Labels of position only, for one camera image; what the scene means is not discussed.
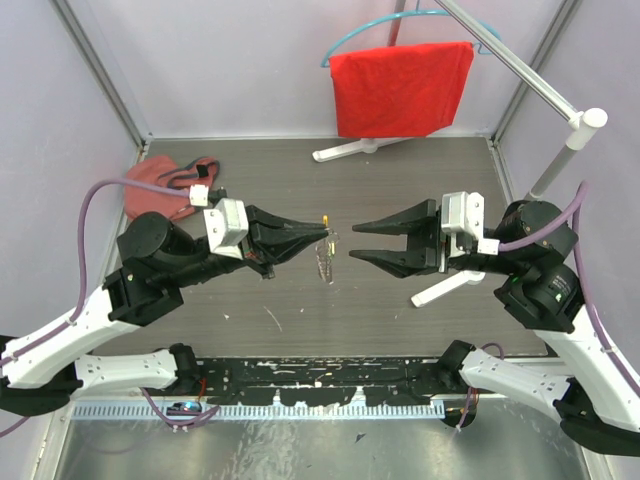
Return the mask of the large keyring with yellow grip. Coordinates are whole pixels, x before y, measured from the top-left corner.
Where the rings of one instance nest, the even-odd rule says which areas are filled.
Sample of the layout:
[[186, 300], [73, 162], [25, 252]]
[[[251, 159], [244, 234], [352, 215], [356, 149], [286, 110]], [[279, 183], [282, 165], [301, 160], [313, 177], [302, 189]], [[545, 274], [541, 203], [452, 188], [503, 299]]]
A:
[[324, 215], [322, 217], [322, 223], [327, 231], [327, 236], [322, 238], [317, 244], [315, 248], [316, 252], [316, 262], [317, 262], [317, 270], [319, 277], [327, 284], [331, 285], [333, 280], [333, 257], [330, 257], [328, 254], [328, 241], [334, 241], [335, 247], [339, 241], [339, 235], [336, 231], [329, 226], [329, 217]]

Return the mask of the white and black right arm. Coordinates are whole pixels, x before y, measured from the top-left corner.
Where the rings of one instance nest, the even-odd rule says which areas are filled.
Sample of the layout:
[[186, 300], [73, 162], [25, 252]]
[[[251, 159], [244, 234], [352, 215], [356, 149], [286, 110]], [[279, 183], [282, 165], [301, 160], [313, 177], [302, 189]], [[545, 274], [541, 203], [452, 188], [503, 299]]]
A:
[[482, 195], [456, 192], [357, 224], [355, 231], [405, 236], [407, 244], [402, 251], [356, 250], [354, 258], [397, 278], [443, 275], [413, 296], [417, 308], [486, 274], [503, 276], [496, 299], [568, 368], [565, 375], [533, 371], [456, 340], [436, 362], [434, 379], [444, 390], [504, 395], [547, 415], [590, 451], [638, 455], [639, 383], [609, 336], [590, 321], [580, 277], [566, 264], [578, 236], [558, 207], [517, 201], [488, 228]]

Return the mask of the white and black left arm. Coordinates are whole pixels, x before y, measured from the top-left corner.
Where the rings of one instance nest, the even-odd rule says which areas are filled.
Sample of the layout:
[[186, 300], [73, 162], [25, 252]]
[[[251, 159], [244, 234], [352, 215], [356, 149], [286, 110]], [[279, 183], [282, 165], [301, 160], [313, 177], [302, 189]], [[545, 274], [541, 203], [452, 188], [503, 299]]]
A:
[[51, 413], [84, 394], [132, 389], [194, 393], [201, 370], [182, 343], [145, 355], [102, 356], [94, 349], [133, 333], [183, 305], [183, 289], [239, 269], [262, 278], [326, 238], [322, 223], [272, 215], [224, 200], [204, 212], [194, 238], [158, 212], [135, 219], [118, 237], [121, 266], [65, 313], [21, 338], [1, 339], [1, 408], [22, 417]]

